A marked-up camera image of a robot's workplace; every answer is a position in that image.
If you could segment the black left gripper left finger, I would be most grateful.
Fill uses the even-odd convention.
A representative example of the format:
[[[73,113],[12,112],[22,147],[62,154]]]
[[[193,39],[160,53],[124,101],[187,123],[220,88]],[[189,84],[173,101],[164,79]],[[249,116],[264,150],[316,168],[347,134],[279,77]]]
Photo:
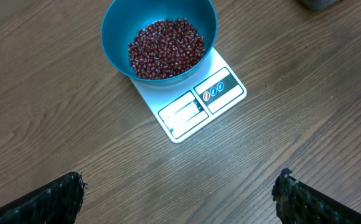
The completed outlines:
[[[86,188],[81,173],[69,172],[0,207],[0,224],[74,224]]]

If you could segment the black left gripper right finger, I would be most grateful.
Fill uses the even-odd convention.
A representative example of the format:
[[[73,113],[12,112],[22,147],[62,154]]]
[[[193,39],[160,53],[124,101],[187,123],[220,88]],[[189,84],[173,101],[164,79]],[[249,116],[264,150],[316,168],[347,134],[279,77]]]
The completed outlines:
[[[291,176],[285,168],[271,191],[282,224],[361,224],[361,213]]]

